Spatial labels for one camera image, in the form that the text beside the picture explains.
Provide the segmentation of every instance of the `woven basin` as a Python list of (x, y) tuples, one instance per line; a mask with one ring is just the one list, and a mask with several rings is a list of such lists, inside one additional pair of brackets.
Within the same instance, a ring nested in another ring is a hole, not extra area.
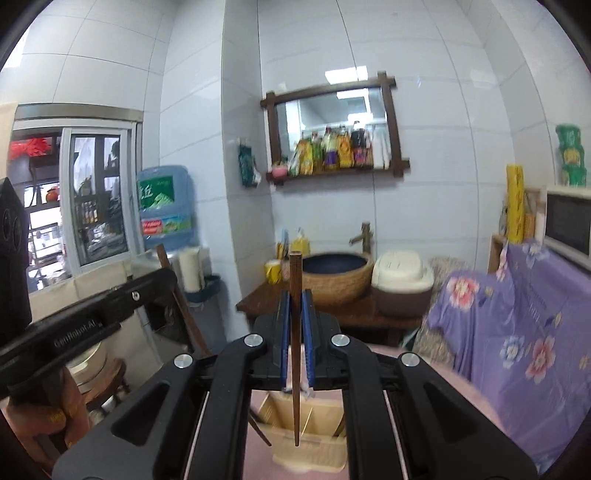
[(302, 286), (312, 291), (314, 304), (338, 305), (358, 299), (371, 282), (370, 255), (331, 252), (302, 261)]

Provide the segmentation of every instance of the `wooden shelf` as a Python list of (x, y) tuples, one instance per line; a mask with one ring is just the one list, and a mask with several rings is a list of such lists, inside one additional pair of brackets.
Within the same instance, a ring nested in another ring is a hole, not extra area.
[(33, 205), (31, 207), (26, 207), (25, 211), (27, 213), (35, 213), (35, 212), (42, 212), (43, 210), (49, 210), (52, 208), (57, 208), (60, 206), (60, 201), (56, 200), (55, 202), (45, 202), (41, 205)]
[(341, 168), (340, 170), (322, 171), (319, 173), (314, 173), (313, 175), (298, 175), (297, 177), (283, 177), (282, 179), (276, 179), (271, 172), (267, 172), (266, 178), (269, 183), (274, 183), (277, 186), (282, 186), (287, 181), (310, 180), (320, 177), (354, 177), (357, 175), (368, 175), (372, 173), (378, 173), (381, 175), (387, 174), (390, 176), (394, 176), (394, 171), (391, 168), (387, 170), (383, 168)]

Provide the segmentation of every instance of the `floral tablecloth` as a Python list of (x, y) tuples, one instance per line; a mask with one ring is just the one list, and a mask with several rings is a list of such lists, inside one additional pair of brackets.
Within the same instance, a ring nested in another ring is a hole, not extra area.
[(546, 470), (591, 407), (591, 278), (539, 244), (510, 244), (496, 274), (453, 273), (427, 323)]

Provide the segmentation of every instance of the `bottle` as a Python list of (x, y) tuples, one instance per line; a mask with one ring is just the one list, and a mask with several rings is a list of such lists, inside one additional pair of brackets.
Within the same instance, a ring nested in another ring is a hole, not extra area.
[(326, 127), (322, 142), (324, 144), (324, 169), (337, 170), (339, 164), (336, 148), (336, 135), (330, 127)]
[(301, 252), (302, 255), (310, 255), (310, 241), (304, 236), (301, 228), (297, 230), (297, 237), (291, 242), (290, 252)]
[(351, 145), (353, 147), (353, 159), (355, 167), (364, 167), (367, 164), (367, 150), (365, 145), (365, 129), (355, 128), (351, 133)]
[(339, 168), (351, 168), (353, 166), (351, 138), (344, 125), (340, 127), (339, 136), (337, 137), (337, 152), (339, 154)]
[(312, 161), (314, 163), (314, 173), (322, 171), (322, 139), (318, 136), (318, 132), (312, 133)]
[(311, 140), (302, 138), (298, 142), (297, 149), (300, 152), (300, 175), (312, 175), (314, 173), (314, 160)]

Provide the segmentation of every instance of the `blue gripper pad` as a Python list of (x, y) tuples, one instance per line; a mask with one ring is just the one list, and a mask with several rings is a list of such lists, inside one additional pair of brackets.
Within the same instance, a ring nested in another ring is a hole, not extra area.
[(312, 343), (312, 328), (310, 323), (310, 309), (314, 308), (309, 290), (301, 293), (301, 328), (304, 334), (304, 354), (306, 356), (306, 375), (308, 385), (314, 388), (314, 345)]
[(278, 312), (280, 321), (283, 324), (283, 332), (281, 333), (281, 387), (285, 388), (287, 384), (287, 362), (290, 346), (290, 295), (287, 294), (287, 301), (281, 302), (279, 307), (281, 311)]

